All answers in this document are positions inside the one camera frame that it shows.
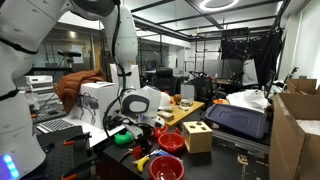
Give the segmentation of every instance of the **black frame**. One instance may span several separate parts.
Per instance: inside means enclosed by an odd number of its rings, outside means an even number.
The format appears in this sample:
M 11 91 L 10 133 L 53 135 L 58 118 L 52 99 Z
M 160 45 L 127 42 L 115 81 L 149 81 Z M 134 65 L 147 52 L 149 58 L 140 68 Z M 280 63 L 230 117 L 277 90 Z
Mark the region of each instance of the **black frame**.
M 140 28 L 139 31 L 141 31 L 141 30 L 150 30 L 150 31 L 153 31 L 153 32 L 161 34 L 161 35 L 166 35 L 166 36 L 169 36 L 169 37 L 177 38 L 177 39 L 188 41 L 188 42 L 195 41 L 195 37 L 192 37 L 191 35 L 187 35 L 185 33 L 182 33 L 182 31 L 187 31 L 187 30 L 192 30 L 192 29 L 197 29 L 197 28 L 201 29 L 201 28 L 217 27 L 218 29 L 223 31 L 224 30 L 223 29 L 223 25 L 245 23 L 245 22 L 259 21 L 259 20 L 265 20 L 265 19 L 275 19 L 274 23 L 273 23 L 273 25 L 271 27 L 270 26 L 267 26 L 267 27 L 266 26 L 262 26 L 262 27 L 257 27 L 257 28 L 250 28 L 251 31 L 253 31 L 254 29 L 256 29 L 256 30 L 270 30 L 270 29 L 275 28 L 279 24 L 282 14 L 285 12 L 286 8 L 288 7 L 289 3 L 291 2 L 291 0 L 265 0 L 265 1 L 262 1 L 262 2 L 251 3 L 251 4 L 247 4 L 247 5 L 243 5 L 243 6 L 229 8 L 229 9 L 225 9 L 225 10 L 218 11 L 218 12 L 204 13 L 198 7 L 198 5 L 195 3 L 195 0 L 185 0 L 185 1 L 193 9 L 195 9 L 199 13 L 199 15 L 188 16 L 188 17 L 183 17 L 183 18 L 178 18 L 178 19 L 172 19 L 172 20 L 167 20 L 167 21 L 158 22 L 158 23 L 154 23 L 154 22 L 146 20 L 146 19 L 144 19 L 142 17 L 138 17 L 136 15 L 133 15 L 133 17 L 135 19 L 136 26 L 138 28 Z M 265 16 L 265 17 L 259 17 L 259 18 L 244 19 L 244 20 L 233 21 L 233 22 L 224 22 L 224 23 L 220 23 L 220 24 L 214 18 L 211 17 L 211 15 L 215 15 L 215 14 L 222 14 L 222 13 L 232 12 L 232 11 L 236 11 L 236 10 L 248 9 L 248 8 L 253 8 L 253 7 L 273 4 L 273 3 L 282 2 L 282 1 L 283 1 L 283 4 L 282 4 L 282 6 L 281 6 L 281 8 L 280 8 L 280 10 L 279 10 L 279 12 L 278 12 L 278 14 L 276 16 L 272 15 L 272 16 Z M 162 1 L 158 1 L 158 2 L 155 2 L 155 3 L 148 4 L 146 6 L 142 6 L 142 7 L 133 9 L 133 10 L 131 10 L 131 12 L 134 13 L 134 12 L 146 10 L 146 9 L 149 9 L 149 8 L 152 8 L 152 7 L 160 6 L 160 5 L 171 3 L 171 2 L 174 2 L 174 0 L 162 0 Z M 167 28 L 167 27 L 163 26 L 163 24 L 167 24 L 167 23 L 184 21 L 184 20 L 200 18 L 200 17 L 206 18 L 212 25 L 201 26 L 201 27 L 190 27 L 190 28 L 178 29 L 178 30 L 173 30 L 171 28 Z M 259 32 L 259 33 L 255 33 L 254 35 L 265 35 L 266 32 L 267 31 L 262 31 L 262 32 Z

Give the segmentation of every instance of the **wooden table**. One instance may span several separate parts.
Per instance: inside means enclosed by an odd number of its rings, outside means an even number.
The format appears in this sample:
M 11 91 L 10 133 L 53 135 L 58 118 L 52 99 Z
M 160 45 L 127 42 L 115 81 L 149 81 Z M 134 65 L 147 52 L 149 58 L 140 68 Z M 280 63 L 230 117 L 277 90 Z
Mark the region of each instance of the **wooden table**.
M 227 85 L 229 85 L 229 84 L 231 84 L 229 81 L 228 81 L 228 79 L 217 79 L 217 82 L 216 82 L 217 84 L 227 84 Z
M 166 121 L 166 125 L 169 127 L 173 127 L 202 107 L 204 107 L 204 103 L 198 101 L 193 101 L 193 105 L 189 108 L 188 111 L 185 111 L 178 106 L 173 105 L 171 113 L 174 115 L 174 118 L 171 121 Z

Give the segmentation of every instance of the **purple case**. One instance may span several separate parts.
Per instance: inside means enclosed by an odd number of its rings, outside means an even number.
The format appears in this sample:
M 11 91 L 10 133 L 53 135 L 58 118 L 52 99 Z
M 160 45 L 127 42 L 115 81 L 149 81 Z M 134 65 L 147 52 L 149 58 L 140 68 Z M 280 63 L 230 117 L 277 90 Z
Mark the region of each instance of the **purple case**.
M 227 104 L 214 104 L 206 111 L 206 118 L 218 125 L 260 139 L 266 128 L 263 113 Z

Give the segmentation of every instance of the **ceiling light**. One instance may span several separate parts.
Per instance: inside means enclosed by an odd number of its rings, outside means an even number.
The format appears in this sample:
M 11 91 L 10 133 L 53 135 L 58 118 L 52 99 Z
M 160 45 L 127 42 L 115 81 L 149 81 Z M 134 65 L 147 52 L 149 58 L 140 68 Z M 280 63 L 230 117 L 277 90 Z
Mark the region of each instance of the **ceiling light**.
M 224 6 L 219 6 L 219 7 L 206 7 L 206 4 L 208 2 L 210 2 L 211 0 L 204 0 L 202 1 L 200 4 L 199 4 L 199 7 L 200 9 L 202 10 L 205 10 L 205 11 L 221 11 L 221 10 L 224 10 L 224 9 L 228 9 L 232 6 L 234 6 L 235 4 L 237 4 L 239 2 L 239 0 L 233 0 L 233 2 L 229 3 L 229 4 L 226 4 Z
M 75 39 L 75 38 L 77 37 L 76 32 L 74 32 L 74 31 L 69 31 L 69 37 L 72 38 L 72 39 Z

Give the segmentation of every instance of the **ceiling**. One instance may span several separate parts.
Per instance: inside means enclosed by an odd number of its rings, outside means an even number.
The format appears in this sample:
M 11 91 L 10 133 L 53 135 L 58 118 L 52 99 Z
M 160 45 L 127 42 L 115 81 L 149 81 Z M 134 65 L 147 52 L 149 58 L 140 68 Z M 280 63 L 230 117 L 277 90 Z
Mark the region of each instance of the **ceiling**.
M 211 0 L 207 7 L 217 7 L 233 0 Z M 200 37 L 206 32 L 249 28 L 251 34 L 263 34 L 281 19 L 290 0 L 239 0 L 231 8 L 209 12 L 199 8 L 202 0 L 121 0 L 135 18 L 137 31 L 151 31 L 186 41 L 198 28 Z

